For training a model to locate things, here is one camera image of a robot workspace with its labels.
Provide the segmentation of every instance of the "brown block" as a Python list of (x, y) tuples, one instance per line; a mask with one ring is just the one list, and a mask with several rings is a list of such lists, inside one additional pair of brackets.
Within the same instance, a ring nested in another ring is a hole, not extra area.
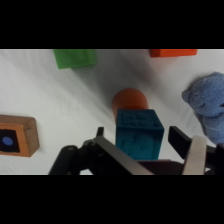
[(0, 155), (31, 157), (38, 148), (34, 118), (0, 115)]

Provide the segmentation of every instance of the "blue circle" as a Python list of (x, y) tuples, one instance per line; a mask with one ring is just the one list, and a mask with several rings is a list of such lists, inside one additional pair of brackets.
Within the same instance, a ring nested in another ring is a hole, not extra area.
[(9, 138), (9, 137), (4, 137), (4, 138), (2, 139), (2, 142), (3, 142), (5, 145), (8, 145), (8, 146), (13, 145), (13, 140), (12, 140), (11, 138)]

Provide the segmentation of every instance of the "wooden block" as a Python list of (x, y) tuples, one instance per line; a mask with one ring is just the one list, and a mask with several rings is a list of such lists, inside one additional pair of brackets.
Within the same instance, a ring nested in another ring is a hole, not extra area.
[(180, 57), (197, 54), (198, 49), (151, 49), (151, 57)]
[(0, 155), (31, 157), (38, 148), (34, 118), (0, 115)]

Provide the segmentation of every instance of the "green block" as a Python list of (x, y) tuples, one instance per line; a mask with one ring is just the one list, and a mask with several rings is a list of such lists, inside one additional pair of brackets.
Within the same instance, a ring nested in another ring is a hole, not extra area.
[(95, 49), (54, 49), (59, 69), (96, 64)]

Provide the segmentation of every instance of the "toy block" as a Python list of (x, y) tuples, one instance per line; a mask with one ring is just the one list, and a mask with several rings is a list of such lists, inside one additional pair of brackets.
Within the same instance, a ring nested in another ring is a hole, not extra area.
[(38, 148), (34, 118), (0, 115), (0, 155), (31, 157)]
[(180, 57), (193, 56), (197, 54), (198, 49), (151, 49), (151, 57)]
[(96, 64), (94, 49), (54, 49), (54, 54), (59, 69)]
[(132, 159), (158, 160), (163, 135), (154, 110), (118, 110), (116, 147)]

